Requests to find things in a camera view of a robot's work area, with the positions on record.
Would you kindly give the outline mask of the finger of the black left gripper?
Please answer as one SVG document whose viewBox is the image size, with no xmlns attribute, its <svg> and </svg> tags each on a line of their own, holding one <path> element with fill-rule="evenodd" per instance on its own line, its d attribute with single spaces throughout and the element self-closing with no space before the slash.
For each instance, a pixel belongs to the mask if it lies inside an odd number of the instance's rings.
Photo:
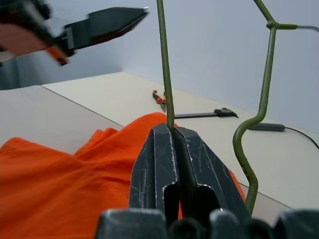
<svg viewBox="0 0 319 239">
<path fill-rule="evenodd" d="M 87 15 L 81 21 L 64 26 L 54 40 L 70 57 L 74 51 L 108 42 L 132 31 L 150 11 L 147 7 L 111 7 Z"/>
</svg>

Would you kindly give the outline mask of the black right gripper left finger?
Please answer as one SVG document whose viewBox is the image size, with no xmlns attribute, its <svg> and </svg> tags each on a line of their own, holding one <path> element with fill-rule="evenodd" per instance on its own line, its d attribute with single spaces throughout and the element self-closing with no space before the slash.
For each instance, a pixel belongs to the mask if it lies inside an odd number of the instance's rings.
<svg viewBox="0 0 319 239">
<path fill-rule="evenodd" d="M 179 172 L 173 139 L 165 123 L 151 128 L 133 165 L 129 207 L 157 209 L 168 222 L 179 215 Z"/>
</svg>

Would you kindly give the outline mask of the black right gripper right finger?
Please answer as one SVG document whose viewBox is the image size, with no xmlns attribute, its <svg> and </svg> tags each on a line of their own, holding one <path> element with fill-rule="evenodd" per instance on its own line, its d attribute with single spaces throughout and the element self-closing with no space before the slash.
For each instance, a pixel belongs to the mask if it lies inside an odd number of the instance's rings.
<svg viewBox="0 0 319 239">
<path fill-rule="evenodd" d="M 241 222 L 251 217 L 228 168 L 195 131 L 176 127 L 173 142 L 183 217 L 207 222 L 215 209 L 228 210 Z"/>
</svg>

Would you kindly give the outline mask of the green wire hanger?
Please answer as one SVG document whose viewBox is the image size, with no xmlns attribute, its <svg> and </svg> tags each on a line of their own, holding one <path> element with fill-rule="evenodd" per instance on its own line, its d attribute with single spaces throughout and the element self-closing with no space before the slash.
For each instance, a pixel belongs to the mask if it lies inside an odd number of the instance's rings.
<svg viewBox="0 0 319 239">
<path fill-rule="evenodd" d="M 245 156 L 242 137 L 245 131 L 260 123 L 266 116 L 269 91 L 271 84 L 271 76 L 274 61 L 274 51 L 275 51 L 275 41 L 277 30 L 296 30 L 296 29 L 307 29 L 319 32 L 319 27 L 312 25 L 296 25 L 296 24 L 283 24 L 278 23 L 274 20 L 262 0 L 253 0 L 267 21 L 266 27 L 270 30 L 268 50 L 266 56 L 265 70 L 263 76 L 263 83 L 260 95 L 259 109 L 257 114 L 242 122 L 233 135 L 232 143 L 235 156 L 239 162 L 248 182 L 249 188 L 245 201 L 245 205 L 248 212 L 253 213 L 255 206 L 255 201 L 258 193 L 258 180 L 251 168 L 247 157 Z M 161 48 L 161 62 L 162 62 L 162 73 L 163 73 L 163 83 L 166 97 L 166 116 L 167 116 L 167 126 L 171 133 L 174 133 L 174 106 L 173 106 L 173 95 L 170 80 L 170 69 L 169 69 L 169 59 L 168 59 L 168 49 L 167 49 L 167 38 L 166 38 L 166 25 L 164 16 L 164 6 L 163 0 L 157 0 L 157 11 L 158 11 L 158 21 L 159 21 L 159 34 L 160 34 L 160 48 Z"/>
</svg>

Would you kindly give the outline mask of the orange shorts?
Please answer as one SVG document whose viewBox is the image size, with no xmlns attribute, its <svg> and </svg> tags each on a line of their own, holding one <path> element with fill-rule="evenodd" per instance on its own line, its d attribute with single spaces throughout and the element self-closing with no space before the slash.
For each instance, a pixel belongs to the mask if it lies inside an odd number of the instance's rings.
<svg viewBox="0 0 319 239">
<path fill-rule="evenodd" d="M 207 222 L 129 207 L 133 165 L 162 113 L 122 130 L 96 131 L 75 154 L 22 138 L 0 148 L 0 239 L 231 239 L 242 226 L 228 210 Z"/>
</svg>

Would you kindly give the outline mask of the flat black bar tool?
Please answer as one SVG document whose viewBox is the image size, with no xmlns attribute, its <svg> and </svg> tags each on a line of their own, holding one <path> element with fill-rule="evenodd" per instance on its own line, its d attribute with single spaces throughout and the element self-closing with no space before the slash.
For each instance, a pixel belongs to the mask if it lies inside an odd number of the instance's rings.
<svg viewBox="0 0 319 239">
<path fill-rule="evenodd" d="M 193 118 L 211 118 L 211 117 L 236 117 L 237 114 L 228 108 L 215 109 L 212 113 L 193 113 L 193 114 L 179 114 L 175 115 L 175 119 L 193 119 Z"/>
</svg>

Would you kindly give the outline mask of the grey power adapter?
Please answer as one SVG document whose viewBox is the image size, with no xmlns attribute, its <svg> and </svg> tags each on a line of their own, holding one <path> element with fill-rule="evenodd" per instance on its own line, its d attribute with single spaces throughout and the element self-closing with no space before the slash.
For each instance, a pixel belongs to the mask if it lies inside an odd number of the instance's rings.
<svg viewBox="0 0 319 239">
<path fill-rule="evenodd" d="M 276 123 L 258 123 L 250 128 L 249 130 L 255 131 L 277 131 L 277 132 L 284 132 L 286 127 L 283 124 L 276 124 Z"/>
</svg>

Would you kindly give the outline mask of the orange handled pliers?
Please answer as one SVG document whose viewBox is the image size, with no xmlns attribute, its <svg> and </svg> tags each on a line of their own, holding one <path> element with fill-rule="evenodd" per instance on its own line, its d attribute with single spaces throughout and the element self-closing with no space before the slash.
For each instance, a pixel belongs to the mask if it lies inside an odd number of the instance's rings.
<svg viewBox="0 0 319 239">
<path fill-rule="evenodd" d="M 161 97 L 158 94 L 157 90 L 153 90 L 152 96 L 153 96 L 153 99 L 156 101 L 156 103 L 160 105 L 163 112 L 166 112 L 166 97 L 165 96 Z"/>
</svg>

